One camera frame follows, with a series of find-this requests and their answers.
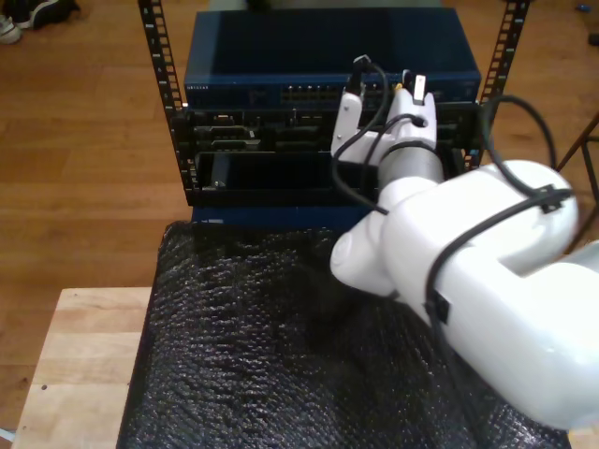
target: shoe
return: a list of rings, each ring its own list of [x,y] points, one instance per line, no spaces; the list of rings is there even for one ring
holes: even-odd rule
[[[14,44],[21,38],[21,30],[11,19],[0,15],[0,44]]]
[[[22,30],[29,28],[29,5],[27,0],[5,0],[2,13]]]
[[[3,13],[23,30],[64,22],[73,11],[81,11],[75,0],[6,0],[3,7]]]
[[[81,11],[75,0],[33,0],[29,2],[29,22],[34,30],[49,23],[60,23],[68,19],[71,12]]]

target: wooden table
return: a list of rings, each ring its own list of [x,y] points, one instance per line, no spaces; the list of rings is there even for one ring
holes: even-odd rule
[[[63,290],[13,449],[114,448],[150,287]],[[599,447],[599,427],[573,432]]]

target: wooden floor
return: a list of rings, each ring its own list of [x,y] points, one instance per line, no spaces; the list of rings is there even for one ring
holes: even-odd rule
[[[0,47],[3,428],[18,424],[61,289],[150,285],[163,229],[190,217],[135,0],[81,3],[78,19]],[[165,3],[181,77],[206,2]],[[446,3],[486,72],[504,4]],[[586,39],[569,2],[535,2],[507,83],[538,106],[561,152],[599,108],[599,52]],[[496,135],[506,157],[546,158],[517,111],[500,111]],[[589,204],[579,156],[566,175]]]

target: black cable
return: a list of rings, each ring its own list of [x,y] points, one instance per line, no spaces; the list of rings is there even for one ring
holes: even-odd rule
[[[388,89],[390,89],[390,86],[383,85],[383,89],[388,90]],[[362,193],[366,192],[366,176],[368,174],[368,164],[371,162],[371,159],[373,158],[374,150],[376,150],[376,146],[378,145],[378,142],[381,141],[381,138],[383,138],[383,135],[389,129],[391,129],[397,122],[399,122],[401,120],[405,120],[405,119],[409,119],[415,126],[418,126],[420,128],[424,127],[426,125],[424,119],[422,119],[421,117],[418,117],[417,115],[414,115],[414,114],[396,115],[395,117],[389,119],[389,121],[387,123],[385,123],[385,126],[383,126],[383,128],[381,128],[381,130],[378,132],[378,135],[374,139],[373,144],[371,145],[371,148],[368,150],[368,153],[366,154],[366,157],[364,158],[364,162],[362,163],[362,173],[360,176],[360,183],[359,183],[359,186],[360,186],[359,188]]]
[[[475,436],[475,439],[478,440],[480,444],[480,436],[478,435],[477,430],[477,413],[474,410],[474,407],[470,402],[466,400],[466,388],[461,381],[461,377],[457,372],[457,367],[454,364],[453,353],[449,344],[447,343],[447,339],[445,336],[445,332],[442,329],[441,320],[439,318],[438,313],[438,302],[440,300],[438,294],[435,291],[435,282],[443,268],[444,264],[447,260],[456,253],[463,245],[468,243],[470,240],[482,234],[483,232],[491,229],[495,225],[501,223],[508,218],[513,217],[525,210],[536,206],[543,206],[544,204],[552,203],[555,201],[563,201],[569,196],[572,195],[572,191],[569,189],[557,189],[557,190],[549,190],[544,193],[537,193],[535,196],[525,199],[524,201],[519,202],[518,204],[506,209],[501,212],[493,215],[482,223],[477,224],[473,228],[467,230],[451,243],[449,243],[439,254],[439,256],[435,259],[431,266],[431,270],[429,271],[429,275],[427,277],[426,288],[425,288],[425,308],[427,310],[427,314],[431,319],[431,329],[432,334],[435,340],[437,340],[439,349],[441,350],[442,357],[446,362],[447,371],[449,372],[449,377],[451,382],[453,383],[454,389],[457,392],[458,401],[460,402],[460,406],[464,412],[464,416],[466,417],[467,424]]]
[[[374,64],[374,63],[370,63],[369,68],[376,71],[381,77],[383,86],[387,86],[387,75],[385,74],[383,69],[379,65]],[[366,196],[362,196],[362,195],[358,194],[357,192],[354,191],[354,189],[352,189],[349,185],[347,185],[347,183],[344,180],[342,180],[342,178],[339,174],[339,158],[342,156],[342,154],[345,151],[347,151],[347,149],[349,147],[351,147],[354,143],[356,143],[358,140],[360,140],[368,131],[373,129],[373,127],[380,121],[381,117],[385,113],[385,109],[387,107],[388,100],[389,100],[389,89],[385,88],[383,91],[383,101],[381,102],[381,105],[379,106],[378,110],[374,114],[373,119],[370,120],[368,122],[368,124],[366,126],[364,126],[357,134],[355,134],[354,136],[349,138],[341,147],[339,147],[337,152],[333,155],[332,161],[331,161],[332,178],[333,178],[333,183],[335,184],[335,187],[337,187],[337,189],[341,193],[350,197],[351,199],[358,202],[359,204],[362,204],[371,210],[376,210],[377,212],[380,212],[384,215],[388,214],[388,210],[381,208],[376,203],[374,203],[370,199],[368,199]]]
[[[424,150],[428,150],[429,152],[432,152],[434,155],[437,154],[437,151],[431,146],[431,145],[427,145],[426,143],[424,143],[421,140],[407,140],[405,142],[400,142],[400,143],[396,143],[395,145],[391,145],[388,150],[386,150],[383,155],[381,156],[381,161],[383,159],[385,159],[387,156],[389,156],[391,153],[400,150],[402,148],[422,148]]]
[[[514,175],[514,173],[512,173],[512,171],[504,164],[504,160],[499,155],[499,153],[497,153],[493,146],[493,139],[491,137],[490,127],[495,110],[499,107],[501,103],[513,103],[523,108],[539,125],[539,128],[541,128],[541,132],[543,133],[543,137],[545,138],[545,142],[548,145],[549,166],[555,170],[558,164],[558,157],[557,151],[555,150],[555,144],[553,143],[553,136],[551,135],[551,131],[549,131],[549,128],[545,123],[545,120],[543,120],[543,117],[541,117],[541,114],[539,114],[538,111],[535,108],[533,108],[533,106],[530,103],[522,100],[521,98],[518,98],[517,96],[497,95],[493,97],[491,100],[489,100],[485,104],[485,106],[481,108],[481,112],[478,115],[478,120],[480,123],[480,132],[482,134],[483,139],[483,146],[484,148],[489,150],[490,158],[495,164],[495,166],[497,166],[497,169],[502,173],[502,175],[504,175],[505,180],[509,182],[512,185],[512,187],[514,187],[520,193],[528,197],[534,196],[536,194],[536,190],[526,185],[524,182],[519,180]]]

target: black metal rack frame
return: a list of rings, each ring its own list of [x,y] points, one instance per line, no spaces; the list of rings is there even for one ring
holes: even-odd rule
[[[520,33],[526,19],[531,0],[506,0],[505,12],[499,35],[495,44],[489,71],[483,86],[480,104],[484,104],[495,95],[504,91],[507,75],[514,60]],[[205,207],[258,206],[268,199],[272,205],[285,205],[291,202],[294,206],[313,205],[317,199],[318,205],[343,204],[339,195],[328,189],[313,189],[313,191],[277,191],[248,190],[235,191],[226,195],[219,185],[207,185],[205,173],[198,173],[197,167],[203,167],[199,158],[213,157],[198,153],[194,126],[197,117],[193,111],[187,110],[183,104],[181,89],[177,79],[172,51],[168,40],[167,24],[161,0],[138,0],[139,12],[143,22],[148,48],[152,56],[153,70],[156,75],[158,89],[167,117],[177,164],[181,173],[183,189],[187,203],[197,206],[201,201]],[[455,123],[454,135],[443,148],[442,159],[447,174],[455,176],[464,170],[479,166],[482,153],[477,136],[478,105],[439,105],[438,113]]]

